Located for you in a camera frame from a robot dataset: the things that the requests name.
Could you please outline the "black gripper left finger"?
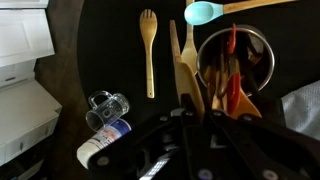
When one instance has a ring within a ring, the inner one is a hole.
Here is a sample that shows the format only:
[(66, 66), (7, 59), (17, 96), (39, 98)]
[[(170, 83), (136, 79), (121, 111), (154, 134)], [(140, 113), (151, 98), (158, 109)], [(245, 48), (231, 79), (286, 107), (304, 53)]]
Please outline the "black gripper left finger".
[(211, 146), (211, 138), (198, 119), (195, 105), (189, 94), (181, 95), (183, 142), (187, 168), (191, 180), (224, 180), (221, 153), (225, 146)]

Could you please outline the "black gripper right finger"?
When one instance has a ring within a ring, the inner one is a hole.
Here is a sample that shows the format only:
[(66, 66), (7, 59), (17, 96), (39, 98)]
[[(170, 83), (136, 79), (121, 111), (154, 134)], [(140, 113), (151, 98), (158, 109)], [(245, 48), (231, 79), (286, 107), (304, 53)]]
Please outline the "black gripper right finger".
[(233, 117), (213, 110), (222, 139), (214, 150), (217, 180), (320, 180), (320, 142), (287, 128), (278, 98), (252, 98), (260, 115), (245, 105)]

